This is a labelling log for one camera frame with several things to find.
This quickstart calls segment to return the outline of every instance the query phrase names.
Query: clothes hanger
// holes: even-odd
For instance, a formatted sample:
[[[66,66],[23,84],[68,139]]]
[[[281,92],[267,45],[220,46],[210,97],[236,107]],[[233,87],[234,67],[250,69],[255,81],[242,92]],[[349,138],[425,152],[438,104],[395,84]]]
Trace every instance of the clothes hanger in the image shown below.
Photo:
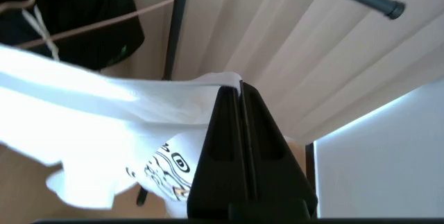
[[[25,9],[34,5],[35,0],[26,0],[26,1],[11,1],[0,3],[0,13],[5,12],[10,9]]]
[[[74,36],[74,35],[77,35],[77,34],[80,34],[80,33],[85,33],[87,31],[92,31],[92,30],[95,30],[95,29],[98,29],[98,28],[102,28],[102,27],[105,27],[105,26],[116,24],[116,23],[119,23],[119,22],[122,22],[122,21],[125,21],[125,20],[128,20],[128,19],[131,19],[133,17],[137,17],[139,15],[143,15],[143,14],[145,14],[147,12],[150,12],[150,11],[155,10],[157,8],[161,8],[162,6],[168,5],[168,4],[173,3],[173,2],[174,2],[174,0],[164,0],[164,1],[161,1],[159,3],[154,4],[152,6],[148,6],[148,7],[142,8],[140,10],[137,10],[135,12],[130,12],[128,14],[125,14],[125,15],[122,15],[122,16],[119,16],[119,17],[103,20],[103,21],[100,21],[100,22],[96,22],[94,24],[90,24],[90,25],[87,25],[87,26],[81,26],[79,28],[75,28],[75,29],[72,29],[72,30],[69,30],[69,31],[65,31],[63,33],[58,33],[58,34],[52,35],[47,40],[50,40],[50,41],[54,42],[56,40],[61,40],[61,39],[66,38],[66,37],[71,37],[71,36]],[[45,39],[32,40],[32,41],[29,41],[29,42],[24,42],[22,44],[15,45],[14,47],[21,48],[21,49],[29,49],[29,48],[33,48],[33,47],[39,46],[41,44],[45,44],[47,42],[47,40],[45,40]]]

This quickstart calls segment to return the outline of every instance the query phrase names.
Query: white wall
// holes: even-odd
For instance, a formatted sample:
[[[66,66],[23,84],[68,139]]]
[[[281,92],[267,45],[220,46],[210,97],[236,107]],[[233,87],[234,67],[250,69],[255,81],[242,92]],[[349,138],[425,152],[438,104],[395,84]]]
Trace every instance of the white wall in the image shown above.
[[[444,217],[444,78],[315,143],[318,215]]]

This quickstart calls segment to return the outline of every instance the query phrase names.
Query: printed design on shirt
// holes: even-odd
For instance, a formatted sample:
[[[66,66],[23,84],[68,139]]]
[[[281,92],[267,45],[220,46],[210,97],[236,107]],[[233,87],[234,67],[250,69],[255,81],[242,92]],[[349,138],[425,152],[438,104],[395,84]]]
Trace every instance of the printed design on shirt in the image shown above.
[[[161,147],[145,166],[145,174],[172,200],[186,201],[191,183],[181,174],[190,172],[188,163],[179,153],[171,153],[168,144]]]

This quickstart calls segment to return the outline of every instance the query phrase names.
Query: white fabric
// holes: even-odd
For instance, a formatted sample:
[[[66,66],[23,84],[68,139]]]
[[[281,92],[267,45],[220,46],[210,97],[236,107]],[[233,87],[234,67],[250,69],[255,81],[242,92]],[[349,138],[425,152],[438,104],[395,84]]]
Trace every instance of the white fabric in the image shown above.
[[[136,182],[184,201],[217,90],[239,89],[239,81],[235,73],[184,82],[108,78],[0,45],[0,142],[47,166],[62,162],[46,184],[73,206],[109,209]],[[162,153],[164,144],[174,152]],[[156,184],[165,172],[177,177]]]

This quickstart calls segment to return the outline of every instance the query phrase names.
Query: curtain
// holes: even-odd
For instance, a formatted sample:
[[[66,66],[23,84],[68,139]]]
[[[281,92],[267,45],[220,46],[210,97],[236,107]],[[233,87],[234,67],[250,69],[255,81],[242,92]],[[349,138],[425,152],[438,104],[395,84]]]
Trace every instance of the curtain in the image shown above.
[[[173,78],[235,71],[311,143],[444,75],[444,0],[400,1],[391,21],[352,0],[188,0]]]

